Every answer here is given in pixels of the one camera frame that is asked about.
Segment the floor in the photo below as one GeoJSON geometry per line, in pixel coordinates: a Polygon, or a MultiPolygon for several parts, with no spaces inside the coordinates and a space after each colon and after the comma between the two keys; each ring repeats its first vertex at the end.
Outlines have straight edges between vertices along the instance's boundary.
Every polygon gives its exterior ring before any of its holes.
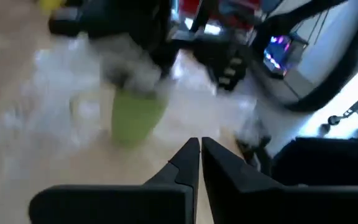
{"type": "MultiPolygon", "coordinates": [[[[97,63],[81,52],[86,50],[81,42],[50,38],[46,19],[28,0],[0,0],[0,223],[29,223],[29,200],[52,185],[142,184],[194,135],[210,135],[239,154],[232,134],[208,122],[212,115],[183,118],[173,108],[142,146],[128,150],[114,145],[107,131],[73,115],[69,107],[74,96],[99,83],[97,63]],[[191,125],[197,118],[198,125],[191,125]]],[[[185,64],[182,73],[196,74],[192,80],[208,89],[202,68],[185,64]]],[[[268,146],[273,155],[297,135],[319,135],[328,116],[345,111],[358,98],[358,76],[314,114],[275,108],[251,79],[241,88],[258,98],[256,112],[274,136],[268,146]]],[[[253,101],[248,103],[252,109],[253,101]]],[[[326,136],[348,137],[357,127],[353,116],[326,136]]],[[[213,222],[202,179],[197,222],[213,222]]]]}

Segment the green cup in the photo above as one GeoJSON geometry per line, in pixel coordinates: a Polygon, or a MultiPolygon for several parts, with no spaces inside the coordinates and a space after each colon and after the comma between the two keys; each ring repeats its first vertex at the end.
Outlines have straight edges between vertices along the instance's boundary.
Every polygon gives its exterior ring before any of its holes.
{"type": "Polygon", "coordinates": [[[134,147],[160,121],[167,103],[152,96],[117,90],[112,104],[112,139],[120,146],[134,147]]]}

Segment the red object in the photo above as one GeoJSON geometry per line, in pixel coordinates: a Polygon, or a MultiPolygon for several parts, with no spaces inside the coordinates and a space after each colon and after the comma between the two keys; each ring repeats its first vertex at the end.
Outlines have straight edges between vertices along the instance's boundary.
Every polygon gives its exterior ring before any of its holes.
{"type": "MultiPolygon", "coordinates": [[[[251,13],[254,13],[260,7],[261,0],[220,0],[220,1],[232,1],[243,6],[249,8],[251,13]]],[[[189,15],[190,17],[195,17],[197,13],[198,3],[200,0],[181,0],[180,1],[180,12],[184,12],[185,14],[189,15]]],[[[211,15],[211,19],[217,19],[216,15],[211,15]]],[[[239,22],[235,18],[230,18],[229,21],[232,23],[233,26],[237,26],[243,29],[250,29],[252,26],[239,22]]]]}

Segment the yellow object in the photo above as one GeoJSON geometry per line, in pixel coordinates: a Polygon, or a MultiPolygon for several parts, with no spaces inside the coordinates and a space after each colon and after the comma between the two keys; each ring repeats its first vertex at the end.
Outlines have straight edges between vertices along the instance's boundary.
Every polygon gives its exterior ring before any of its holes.
{"type": "Polygon", "coordinates": [[[64,0],[40,0],[39,5],[43,11],[51,12],[58,9],[63,2],[64,0]]]}

